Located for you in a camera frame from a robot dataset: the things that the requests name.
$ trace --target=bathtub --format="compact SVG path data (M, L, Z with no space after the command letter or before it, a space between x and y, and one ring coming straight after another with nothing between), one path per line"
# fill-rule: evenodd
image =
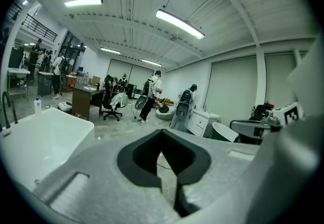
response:
M93 123L56 108L10 125L0 132L0 158L9 176L30 191L95 136Z

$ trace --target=white cabinet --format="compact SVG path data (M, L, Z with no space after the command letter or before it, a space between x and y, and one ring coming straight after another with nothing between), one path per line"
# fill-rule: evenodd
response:
M196 136L210 137L212 124L219 119L220 116L217 114L194 110L186 123L186 128Z

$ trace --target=faucet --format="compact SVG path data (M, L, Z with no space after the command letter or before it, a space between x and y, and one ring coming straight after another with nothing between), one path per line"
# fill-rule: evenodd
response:
M10 124L8 121L8 117L7 117L7 112L6 112L6 105L5 105L5 98L7 99L7 103L8 103L8 107L11 107L11 103L10 103L10 98L7 92L3 92L2 93L2 106L4 109L4 115L5 115L5 120L6 120L6 128L10 128ZM15 103L12 102L12 113L14 114L14 119L15 119L15 124L18 123L17 121L17 115L16 115L16 110L15 110Z

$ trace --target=hair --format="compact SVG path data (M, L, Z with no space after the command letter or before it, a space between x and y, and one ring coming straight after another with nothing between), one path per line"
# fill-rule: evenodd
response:
M196 84L192 84L191 88L189 88L192 92L197 90L197 85Z

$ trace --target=railing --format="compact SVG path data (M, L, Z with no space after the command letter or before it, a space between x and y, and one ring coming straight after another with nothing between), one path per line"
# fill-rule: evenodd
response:
M13 20L16 20L21 10L22 8L19 7L16 3L12 3L7 10L7 16ZM55 32L51 31L49 28L38 22L29 14L27 14L27 16L25 17L22 25L26 26L34 32L37 32L38 34L44 36L44 38L51 40L52 42L55 41L55 38L57 36Z
M16 21L21 10L22 8L20 6L18 6L16 3L12 3L7 10L7 16Z
M55 32L51 31L45 25L39 23L35 18L33 18L29 14L27 14L27 16L25 17L25 20L22 22L22 25L28 27L34 32L37 32L38 34L44 36L45 38L51 40L52 42L54 42L57 36Z

